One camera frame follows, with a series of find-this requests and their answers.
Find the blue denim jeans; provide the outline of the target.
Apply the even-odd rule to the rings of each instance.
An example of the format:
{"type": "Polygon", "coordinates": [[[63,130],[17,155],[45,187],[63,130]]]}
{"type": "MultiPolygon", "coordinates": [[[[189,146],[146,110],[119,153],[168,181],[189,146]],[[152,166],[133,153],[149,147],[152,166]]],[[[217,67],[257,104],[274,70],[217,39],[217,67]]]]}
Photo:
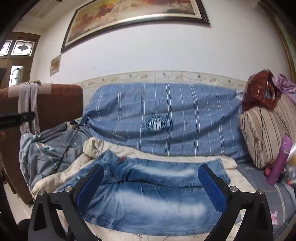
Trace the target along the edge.
{"type": "Polygon", "coordinates": [[[198,163],[119,157],[107,150],[94,160],[104,179],[82,218],[94,225],[142,235],[209,232],[219,220],[198,179],[198,163]]]}

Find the grey garment on headboard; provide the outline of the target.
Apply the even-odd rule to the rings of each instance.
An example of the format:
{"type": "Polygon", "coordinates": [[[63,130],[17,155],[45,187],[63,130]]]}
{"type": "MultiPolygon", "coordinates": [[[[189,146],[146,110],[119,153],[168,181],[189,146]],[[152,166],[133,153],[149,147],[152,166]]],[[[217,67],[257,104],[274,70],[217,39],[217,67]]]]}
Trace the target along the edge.
{"type": "Polygon", "coordinates": [[[35,113],[33,121],[24,122],[20,125],[21,134],[25,133],[40,133],[38,109],[37,109],[37,95],[38,95],[38,84],[34,82],[25,82],[20,85],[18,94],[18,112],[28,113],[32,111],[35,113]]]}

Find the cream floral quilt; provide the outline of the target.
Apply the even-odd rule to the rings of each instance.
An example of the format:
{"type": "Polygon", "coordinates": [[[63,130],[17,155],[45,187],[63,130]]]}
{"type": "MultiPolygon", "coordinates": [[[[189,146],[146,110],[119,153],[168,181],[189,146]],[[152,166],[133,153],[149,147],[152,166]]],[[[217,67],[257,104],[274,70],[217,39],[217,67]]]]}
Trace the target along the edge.
{"type": "MultiPolygon", "coordinates": [[[[118,146],[106,141],[91,137],[83,144],[82,154],[80,154],[74,162],[67,168],[61,171],[53,171],[47,177],[42,178],[32,188],[32,194],[37,196],[37,192],[45,189],[49,193],[56,192],[58,188],[62,187],[66,181],[74,177],[80,170],[94,163],[95,158],[99,157],[106,150],[111,150],[119,157],[141,158],[149,159],[154,162],[168,162],[168,163],[190,163],[190,164],[222,164],[227,175],[229,176],[231,185],[237,186],[242,191],[255,192],[253,186],[247,179],[237,170],[236,162],[230,157],[226,156],[158,156],[149,153],[138,151],[131,147],[118,146]]],[[[102,240],[203,240],[209,233],[202,231],[198,235],[186,236],[172,236],[172,235],[142,235],[139,233],[132,234],[126,232],[119,232],[97,226],[95,224],[86,222],[90,230],[98,238],[102,240]]]]}

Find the grey patterned bed sheet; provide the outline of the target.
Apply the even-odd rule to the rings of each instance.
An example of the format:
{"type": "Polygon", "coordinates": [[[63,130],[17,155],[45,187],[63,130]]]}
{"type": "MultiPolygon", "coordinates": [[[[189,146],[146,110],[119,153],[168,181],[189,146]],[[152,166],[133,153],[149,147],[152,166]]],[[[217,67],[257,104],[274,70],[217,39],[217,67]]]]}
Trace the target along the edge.
{"type": "Polygon", "coordinates": [[[68,130],[66,122],[39,134],[25,133],[20,140],[20,169],[29,190],[41,179],[66,170],[82,153],[90,138],[82,118],[68,130]]]}

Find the small dark red jar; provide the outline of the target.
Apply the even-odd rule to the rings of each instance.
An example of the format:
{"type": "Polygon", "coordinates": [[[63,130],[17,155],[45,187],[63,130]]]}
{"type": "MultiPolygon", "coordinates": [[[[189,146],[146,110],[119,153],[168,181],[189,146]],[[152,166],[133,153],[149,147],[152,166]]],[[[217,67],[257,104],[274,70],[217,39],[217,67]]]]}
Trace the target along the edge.
{"type": "Polygon", "coordinates": [[[264,175],[268,177],[271,174],[272,169],[273,169],[273,163],[267,163],[264,170],[264,175]]]}

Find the white power strip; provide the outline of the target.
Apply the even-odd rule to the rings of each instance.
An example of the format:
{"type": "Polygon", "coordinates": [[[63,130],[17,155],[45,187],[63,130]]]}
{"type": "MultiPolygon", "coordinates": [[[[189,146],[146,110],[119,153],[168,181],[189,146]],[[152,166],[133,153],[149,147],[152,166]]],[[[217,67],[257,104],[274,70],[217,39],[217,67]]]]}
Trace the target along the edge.
{"type": "Polygon", "coordinates": [[[68,130],[74,130],[79,126],[78,122],[75,120],[67,121],[66,125],[68,130]]]}

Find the wooden door with glass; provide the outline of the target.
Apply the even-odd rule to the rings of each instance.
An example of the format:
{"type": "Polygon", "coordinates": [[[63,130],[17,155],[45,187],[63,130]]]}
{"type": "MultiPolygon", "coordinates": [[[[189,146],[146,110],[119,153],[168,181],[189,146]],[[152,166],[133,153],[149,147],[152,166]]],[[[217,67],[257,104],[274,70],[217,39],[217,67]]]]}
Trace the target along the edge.
{"type": "Polygon", "coordinates": [[[1,88],[30,80],[40,35],[11,32],[1,45],[1,88]]]}

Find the purple water bottle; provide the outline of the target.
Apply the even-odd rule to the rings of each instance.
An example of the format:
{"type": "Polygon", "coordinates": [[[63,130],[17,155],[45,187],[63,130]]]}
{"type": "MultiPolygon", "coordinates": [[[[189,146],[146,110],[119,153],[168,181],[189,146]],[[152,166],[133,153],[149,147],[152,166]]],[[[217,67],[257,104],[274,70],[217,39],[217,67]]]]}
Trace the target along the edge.
{"type": "Polygon", "coordinates": [[[279,153],[274,162],[271,173],[266,179],[269,185],[274,185],[278,180],[280,174],[282,173],[285,167],[292,145],[293,145],[293,142],[290,139],[290,137],[288,137],[287,135],[284,135],[281,141],[279,153]]]}

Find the striped beige pillow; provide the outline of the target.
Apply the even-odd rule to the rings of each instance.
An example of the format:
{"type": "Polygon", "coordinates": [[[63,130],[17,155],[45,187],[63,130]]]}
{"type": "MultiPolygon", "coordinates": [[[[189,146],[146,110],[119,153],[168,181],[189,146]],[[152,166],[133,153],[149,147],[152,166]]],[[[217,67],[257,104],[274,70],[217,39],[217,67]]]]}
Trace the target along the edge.
{"type": "Polygon", "coordinates": [[[274,110],[256,106],[242,113],[239,127],[254,165],[262,169],[277,157],[285,135],[295,143],[295,104],[283,94],[274,110]]]}

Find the blue plaid duvet roll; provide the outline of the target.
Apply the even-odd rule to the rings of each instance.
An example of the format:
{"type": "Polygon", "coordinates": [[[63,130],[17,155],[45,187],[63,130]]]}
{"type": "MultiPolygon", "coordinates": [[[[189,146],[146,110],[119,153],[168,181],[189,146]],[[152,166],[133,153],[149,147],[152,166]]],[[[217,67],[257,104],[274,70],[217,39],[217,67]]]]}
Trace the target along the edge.
{"type": "Polygon", "coordinates": [[[93,136],[160,156],[250,155],[239,129],[243,93],[203,84],[109,84],[82,116],[93,136]]]}

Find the red plastic bag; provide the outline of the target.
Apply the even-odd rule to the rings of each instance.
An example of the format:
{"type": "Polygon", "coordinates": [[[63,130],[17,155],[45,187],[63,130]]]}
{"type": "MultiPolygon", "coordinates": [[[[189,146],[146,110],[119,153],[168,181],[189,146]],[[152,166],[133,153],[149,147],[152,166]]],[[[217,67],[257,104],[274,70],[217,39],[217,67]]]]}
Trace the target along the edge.
{"type": "Polygon", "coordinates": [[[264,69],[249,77],[243,94],[243,111],[256,106],[274,110],[281,98],[281,92],[274,85],[273,80],[274,76],[269,69],[264,69]]]}

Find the purple cloth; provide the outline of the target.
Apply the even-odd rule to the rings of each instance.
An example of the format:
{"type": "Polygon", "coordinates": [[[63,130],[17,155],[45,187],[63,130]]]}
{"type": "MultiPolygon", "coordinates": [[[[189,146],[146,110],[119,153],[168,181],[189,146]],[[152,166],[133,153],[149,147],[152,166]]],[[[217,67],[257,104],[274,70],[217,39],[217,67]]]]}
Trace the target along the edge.
{"type": "Polygon", "coordinates": [[[287,95],[290,100],[296,104],[296,85],[288,80],[283,74],[278,73],[277,78],[273,78],[275,87],[282,93],[287,95]]]}

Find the small wall picture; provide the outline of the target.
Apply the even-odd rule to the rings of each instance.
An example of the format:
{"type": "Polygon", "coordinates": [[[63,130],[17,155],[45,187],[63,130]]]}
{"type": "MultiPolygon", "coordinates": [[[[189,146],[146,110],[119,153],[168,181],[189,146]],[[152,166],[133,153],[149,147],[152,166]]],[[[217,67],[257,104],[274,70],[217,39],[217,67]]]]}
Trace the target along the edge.
{"type": "Polygon", "coordinates": [[[50,76],[59,72],[61,57],[62,55],[59,55],[51,61],[50,76]]]}

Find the framed wall painting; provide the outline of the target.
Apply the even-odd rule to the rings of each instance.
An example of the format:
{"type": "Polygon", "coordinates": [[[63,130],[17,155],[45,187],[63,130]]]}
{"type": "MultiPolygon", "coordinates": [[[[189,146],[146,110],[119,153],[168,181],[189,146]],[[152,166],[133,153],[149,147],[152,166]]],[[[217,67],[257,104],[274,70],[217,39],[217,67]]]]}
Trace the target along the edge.
{"type": "Polygon", "coordinates": [[[99,34],[155,21],[210,24],[201,1],[90,1],[74,12],[61,53],[99,34]]]}

